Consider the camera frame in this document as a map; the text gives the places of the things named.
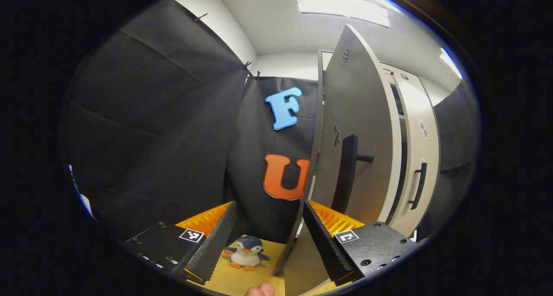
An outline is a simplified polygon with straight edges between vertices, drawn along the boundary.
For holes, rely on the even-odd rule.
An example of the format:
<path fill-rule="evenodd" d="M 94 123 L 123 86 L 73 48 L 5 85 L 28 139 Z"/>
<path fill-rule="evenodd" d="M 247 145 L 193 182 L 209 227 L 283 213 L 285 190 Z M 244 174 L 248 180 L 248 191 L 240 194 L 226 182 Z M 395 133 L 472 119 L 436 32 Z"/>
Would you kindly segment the black backdrop cloth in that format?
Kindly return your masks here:
<path fill-rule="evenodd" d="M 468 195 L 481 140 L 481 116 L 474 90 L 461 82 L 434 106 L 439 130 L 440 165 L 427 210 L 427 237 L 433 237 Z"/>
<path fill-rule="evenodd" d="M 220 205 L 247 74 L 174 0 L 158 1 L 86 58 L 60 142 L 95 219 L 125 240 Z"/>
<path fill-rule="evenodd" d="M 297 88 L 297 122 L 275 129 L 265 99 Z M 285 243 L 290 238 L 308 183 L 318 82 L 288 77 L 247 80 L 228 153 L 223 200 L 235 201 L 239 218 L 233 235 Z"/>

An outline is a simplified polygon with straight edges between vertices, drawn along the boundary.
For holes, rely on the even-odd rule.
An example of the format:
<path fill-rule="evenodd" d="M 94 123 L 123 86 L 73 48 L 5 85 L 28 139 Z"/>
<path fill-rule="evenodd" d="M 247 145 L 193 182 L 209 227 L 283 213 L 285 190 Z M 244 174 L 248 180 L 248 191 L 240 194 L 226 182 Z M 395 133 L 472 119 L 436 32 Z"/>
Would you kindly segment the white cabinet door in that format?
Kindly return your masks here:
<path fill-rule="evenodd" d="M 285 296 L 307 296 L 326 282 L 346 290 L 410 248 L 386 224 L 402 160 L 399 114 L 381 63 L 351 24 L 320 89 L 306 196 L 283 265 Z"/>
<path fill-rule="evenodd" d="M 388 225 L 404 236 L 417 230 L 434 195 L 440 165 L 440 141 L 431 101 L 422 86 L 391 75 L 401 105 L 400 127 L 405 167 L 395 210 Z"/>

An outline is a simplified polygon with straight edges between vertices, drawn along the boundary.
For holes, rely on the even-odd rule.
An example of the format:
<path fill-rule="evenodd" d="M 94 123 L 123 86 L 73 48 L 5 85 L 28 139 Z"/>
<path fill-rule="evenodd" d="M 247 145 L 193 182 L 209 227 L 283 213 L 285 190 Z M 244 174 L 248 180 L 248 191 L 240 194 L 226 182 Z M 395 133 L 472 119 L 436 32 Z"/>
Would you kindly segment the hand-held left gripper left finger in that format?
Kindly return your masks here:
<path fill-rule="evenodd" d="M 163 221 L 123 241 L 123 247 L 179 281 L 206 283 L 213 275 L 238 217 L 234 201 L 182 221 Z"/>

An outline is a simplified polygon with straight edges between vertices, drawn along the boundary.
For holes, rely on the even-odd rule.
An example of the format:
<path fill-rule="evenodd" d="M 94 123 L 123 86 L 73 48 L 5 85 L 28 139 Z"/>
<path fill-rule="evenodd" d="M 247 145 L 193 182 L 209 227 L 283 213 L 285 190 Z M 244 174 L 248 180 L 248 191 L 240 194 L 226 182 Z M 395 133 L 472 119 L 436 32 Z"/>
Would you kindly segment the penguin plush toy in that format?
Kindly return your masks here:
<path fill-rule="evenodd" d="M 223 254 L 230 258 L 229 266 L 246 271 L 256 271 L 262 262 L 271 258 L 264 253 L 262 241 L 254 236 L 243 236 L 237 239 L 235 247 L 225 247 Z"/>

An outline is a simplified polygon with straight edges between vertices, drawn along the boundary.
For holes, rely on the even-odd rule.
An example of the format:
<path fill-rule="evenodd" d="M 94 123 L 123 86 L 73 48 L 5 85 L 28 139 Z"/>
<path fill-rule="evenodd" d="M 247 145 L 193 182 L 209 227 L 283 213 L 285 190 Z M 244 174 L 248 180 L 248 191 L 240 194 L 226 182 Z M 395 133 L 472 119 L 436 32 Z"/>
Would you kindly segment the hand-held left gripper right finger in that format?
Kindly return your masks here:
<path fill-rule="evenodd" d="M 304 223 L 336 286 L 372 278 L 419 248 L 380 221 L 360 223 L 312 200 L 303 205 Z"/>

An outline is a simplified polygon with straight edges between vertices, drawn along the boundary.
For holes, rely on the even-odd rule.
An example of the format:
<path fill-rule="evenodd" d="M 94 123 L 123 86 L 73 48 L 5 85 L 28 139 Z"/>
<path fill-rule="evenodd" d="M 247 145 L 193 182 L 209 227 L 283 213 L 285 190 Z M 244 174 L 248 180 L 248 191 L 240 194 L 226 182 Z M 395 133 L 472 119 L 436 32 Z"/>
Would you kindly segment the ceiling light panel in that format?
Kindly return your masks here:
<path fill-rule="evenodd" d="M 440 48 L 440 59 L 451 69 L 451 71 L 462 81 L 464 78 L 458 67 L 455 65 L 454 60 L 445 48 Z"/>
<path fill-rule="evenodd" d="M 296 0 L 303 14 L 336 15 L 389 28 L 388 12 L 367 0 Z"/>

